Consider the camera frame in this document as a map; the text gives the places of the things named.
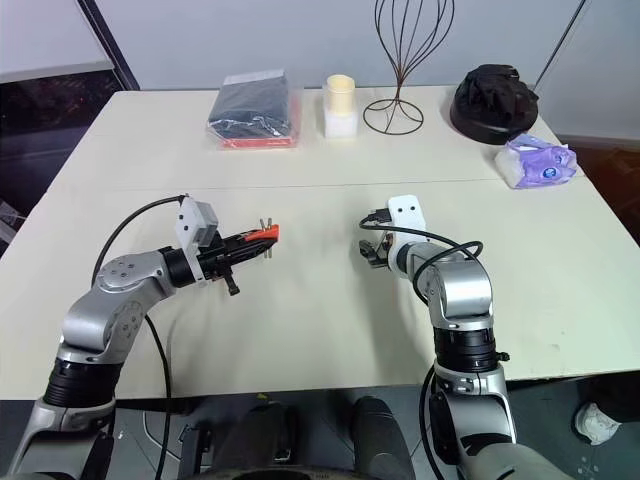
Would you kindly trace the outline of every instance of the robotic arm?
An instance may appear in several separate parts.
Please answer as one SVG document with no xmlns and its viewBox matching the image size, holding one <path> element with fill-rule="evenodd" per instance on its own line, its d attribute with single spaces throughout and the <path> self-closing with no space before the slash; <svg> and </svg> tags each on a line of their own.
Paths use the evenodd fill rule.
<svg viewBox="0 0 640 480">
<path fill-rule="evenodd" d="M 176 223 L 181 249 L 125 255 L 100 269 L 91 290 L 64 319 L 49 384 L 34 404 L 10 474 L 104 478 L 113 438 L 102 429 L 111 419 L 120 370 L 147 312 L 176 289 L 207 280 L 223 278 L 231 295 L 239 293 L 231 267 L 266 254 L 278 240 L 277 225 L 224 239 L 217 227 L 208 204 L 184 197 Z"/>
<path fill-rule="evenodd" d="M 408 279 L 428 305 L 436 351 L 429 414 L 434 450 L 440 459 L 474 480 L 569 479 L 530 448 L 516 444 L 500 365 L 509 356 L 496 352 L 491 282 L 476 258 L 482 244 L 458 245 L 426 233 L 420 204 L 413 195 L 391 198 L 388 208 L 376 210 L 360 226 L 384 232 L 377 247 L 360 242 L 360 253 L 369 264 L 386 266 Z M 469 251 L 472 246 L 477 246 L 474 253 Z"/>
</svg>

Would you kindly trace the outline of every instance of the white table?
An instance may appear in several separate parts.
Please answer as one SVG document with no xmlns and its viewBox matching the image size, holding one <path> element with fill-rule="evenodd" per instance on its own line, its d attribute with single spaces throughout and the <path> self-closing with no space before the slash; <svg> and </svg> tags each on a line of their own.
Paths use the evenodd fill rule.
<svg viewBox="0 0 640 480">
<path fill-rule="evenodd" d="M 357 249 L 373 238 L 358 220 L 404 193 L 418 196 L 432 231 L 485 243 L 509 379 L 639 368 L 640 250 L 582 175 L 510 190 L 489 162 L 495 148 L 443 120 L 450 92 L 408 89 L 426 117 L 411 136 L 326 142 L 309 91 L 299 147 L 268 152 L 216 149 L 203 128 L 215 92 L 118 94 L 0 260 L 0 398 L 43 392 L 62 318 L 113 228 L 184 191 L 212 203 L 223 235 L 271 216 L 281 241 L 273 259 L 236 268 L 240 295 L 221 282 L 187 287 L 151 311 L 178 396 L 420 382 L 434 357 L 425 309 Z M 535 132 L 553 139 L 542 121 Z M 148 212 L 111 253 L 175 245 L 174 216 L 171 206 Z M 163 394 L 143 330 L 117 395 Z"/>
</svg>

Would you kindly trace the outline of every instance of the wire sculpture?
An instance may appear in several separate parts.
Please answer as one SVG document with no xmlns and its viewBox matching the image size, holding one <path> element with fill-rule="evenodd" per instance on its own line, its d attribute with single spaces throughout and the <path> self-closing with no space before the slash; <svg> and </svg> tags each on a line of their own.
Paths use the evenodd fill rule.
<svg viewBox="0 0 640 480">
<path fill-rule="evenodd" d="M 417 7 L 409 8 L 410 3 L 417 3 Z M 406 135 L 418 130 L 424 123 L 422 111 L 413 103 L 401 98 L 401 89 L 411 72 L 424 62 L 442 42 L 444 42 L 445 38 L 447 38 L 455 15 L 455 0 L 436 0 L 437 14 L 435 25 L 424 41 L 412 51 L 414 40 L 416 39 L 416 32 L 420 31 L 418 26 L 423 16 L 422 7 L 424 3 L 425 0 L 420 0 L 419 2 L 404 0 L 403 8 L 402 0 L 398 0 L 400 8 L 396 9 L 396 0 L 376 0 L 374 7 L 376 33 L 387 58 L 391 62 L 396 77 L 395 96 L 370 103 L 362 114 L 364 123 L 376 132 L 384 133 L 385 135 Z M 407 17 L 413 17 L 414 14 L 415 21 L 408 20 Z M 382 19 L 383 17 L 386 19 L 389 16 L 391 17 L 391 22 L 389 24 L 388 21 L 385 20 L 387 32 L 383 35 Z M 397 28 L 399 18 L 401 18 L 401 22 L 399 28 Z M 444 33 L 442 33 L 441 25 L 444 24 L 447 25 L 447 28 L 444 30 Z M 391 29 L 393 47 L 391 46 L 391 39 L 388 38 L 389 28 Z M 402 112 L 404 118 L 409 121 L 408 127 L 402 129 L 397 127 L 395 129 L 392 128 L 393 119 L 398 110 Z M 378 128 L 372 124 L 372 117 L 380 112 L 384 112 L 386 118 L 384 127 L 382 128 Z"/>
</svg>

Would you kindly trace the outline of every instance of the white wall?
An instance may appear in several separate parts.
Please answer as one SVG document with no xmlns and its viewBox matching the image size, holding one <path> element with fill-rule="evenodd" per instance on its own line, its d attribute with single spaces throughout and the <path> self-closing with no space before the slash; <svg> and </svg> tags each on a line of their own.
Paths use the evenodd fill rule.
<svg viewBox="0 0 640 480">
<path fill-rule="evenodd" d="M 640 2 L 585 4 L 537 93 L 558 135 L 640 141 Z"/>
<path fill-rule="evenodd" d="M 0 83 L 111 68 L 75 0 L 0 0 Z"/>
<path fill-rule="evenodd" d="M 433 0 L 424 3 L 434 8 Z M 458 0 L 450 37 L 410 83 L 457 84 L 482 63 L 513 64 L 535 83 L 578 3 Z M 280 66 L 305 86 L 336 72 L 363 86 L 393 82 L 373 27 L 373 0 L 97 4 L 142 89 L 215 88 L 228 74 Z"/>
</svg>

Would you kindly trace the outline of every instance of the white sneaker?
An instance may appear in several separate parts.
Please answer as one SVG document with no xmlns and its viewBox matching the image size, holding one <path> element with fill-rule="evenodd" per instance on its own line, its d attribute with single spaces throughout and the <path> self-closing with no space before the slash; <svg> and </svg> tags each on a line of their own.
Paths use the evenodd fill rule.
<svg viewBox="0 0 640 480">
<path fill-rule="evenodd" d="M 613 437 L 622 424 L 602 413 L 595 403 L 586 403 L 573 417 L 573 425 L 591 445 L 600 445 Z"/>
</svg>

